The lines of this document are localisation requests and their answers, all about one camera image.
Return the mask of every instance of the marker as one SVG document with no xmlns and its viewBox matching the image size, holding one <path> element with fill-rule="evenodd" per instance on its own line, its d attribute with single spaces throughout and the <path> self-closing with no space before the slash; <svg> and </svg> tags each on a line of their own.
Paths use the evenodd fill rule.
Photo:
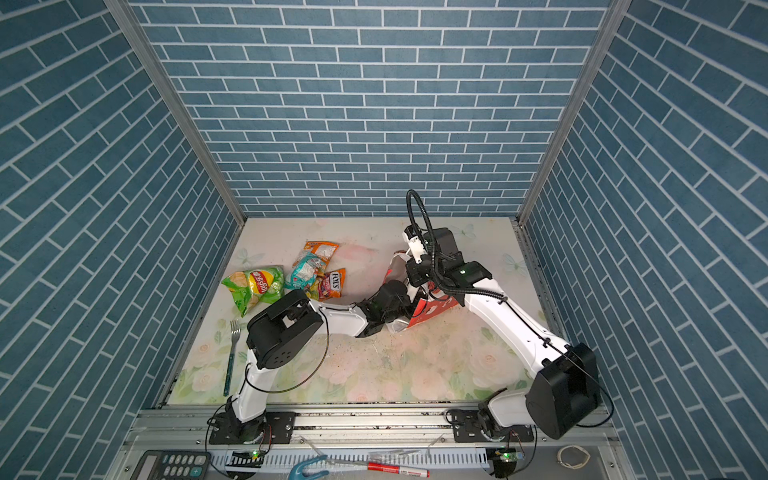
<svg viewBox="0 0 768 480">
<path fill-rule="evenodd" d="M 429 470 L 414 467 L 399 467 L 397 465 L 384 465 L 383 463 L 368 462 L 368 470 L 377 472 L 396 473 L 398 475 L 408 475 L 411 477 L 429 477 Z"/>
</svg>

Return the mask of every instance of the green chip bag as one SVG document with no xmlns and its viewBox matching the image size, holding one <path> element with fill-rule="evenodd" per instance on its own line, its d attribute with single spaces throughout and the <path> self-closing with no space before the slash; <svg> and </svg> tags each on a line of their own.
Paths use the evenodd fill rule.
<svg viewBox="0 0 768 480">
<path fill-rule="evenodd" d="M 285 277 L 281 266 L 262 266 L 229 275 L 221 284 L 232 293 L 240 316 L 259 303 L 275 303 L 283 296 Z"/>
</svg>

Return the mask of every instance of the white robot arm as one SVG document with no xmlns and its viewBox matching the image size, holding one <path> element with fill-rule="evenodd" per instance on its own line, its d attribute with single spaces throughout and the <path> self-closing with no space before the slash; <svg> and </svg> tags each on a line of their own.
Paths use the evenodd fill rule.
<svg viewBox="0 0 768 480">
<path fill-rule="evenodd" d="M 246 381 L 227 401 L 230 435 L 247 441 L 259 433 L 266 396 L 278 369 L 313 335 L 375 334 L 395 318 L 409 318 L 418 295 L 423 298 L 428 292 L 422 288 L 419 293 L 415 287 L 428 282 L 482 318 L 535 375 L 527 393 L 500 392 L 480 404 L 478 418 L 488 437 L 504 435 L 511 425 L 533 423 L 558 439 L 600 405 L 593 352 L 584 344 L 572 347 L 553 335 L 511 301 L 482 265 L 466 263 L 450 230 L 432 229 L 421 199 L 411 192 L 409 198 L 413 195 L 422 208 L 428 235 L 422 234 L 410 214 L 412 225 L 404 235 L 411 256 L 406 263 L 409 285 L 390 280 L 371 299 L 351 306 L 326 305 L 292 290 L 252 318 Z"/>
</svg>

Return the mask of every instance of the white floor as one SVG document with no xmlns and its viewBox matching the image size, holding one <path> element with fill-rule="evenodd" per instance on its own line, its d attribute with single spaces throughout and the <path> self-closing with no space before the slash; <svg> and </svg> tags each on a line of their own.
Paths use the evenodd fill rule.
<svg viewBox="0 0 768 480">
<path fill-rule="evenodd" d="M 329 270 L 346 268 L 343 297 L 351 303 L 381 285 L 396 250 L 404 250 L 407 218 L 249 219 L 226 275 L 255 266 L 282 265 L 286 275 L 307 240 L 342 246 Z M 546 323 L 508 219 L 435 218 L 450 227 L 466 261 L 477 260 L 505 292 Z M 241 320 L 243 330 L 257 305 Z M 219 285 L 170 396 L 171 404 L 221 404 L 230 349 L 231 319 L 239 318 L 230 292 Z M 232 390 L 243 381 L 245 339 L 237 346 Z M 275 389 L 306 378 L 323 354 L 317 335 L 284 366 Z M 503 386 L 527 389 L 530 377 L 517 356 L 473 313 L 460 306 L 403 332 L 385 329 L 367 339 L 331 336 L 329 356 L 315 378 L 301 388 L 270 396 L 270 402 L 348 403 L 481 399 Z"/>
</svg>

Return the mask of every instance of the brick wall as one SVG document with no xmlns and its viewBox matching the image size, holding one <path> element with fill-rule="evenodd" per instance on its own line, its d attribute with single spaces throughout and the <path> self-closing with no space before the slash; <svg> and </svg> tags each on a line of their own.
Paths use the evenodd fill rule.
<svg viewBox="0 0 768 480">
<path fill-rule="evenodd" d="M 531 216 L 638 478 L 768 478 L 767 25 L 634 0 Z"/>
<path fill-rule="evenodd" d="M 234 225 L 100 0 L 0 11 L 0 478 L 90 478 Z"/>
<path fill-rule="evenodd" d="M 514 214 L 608 3 L 131 2 L 252 217 Z"/>
</svg>

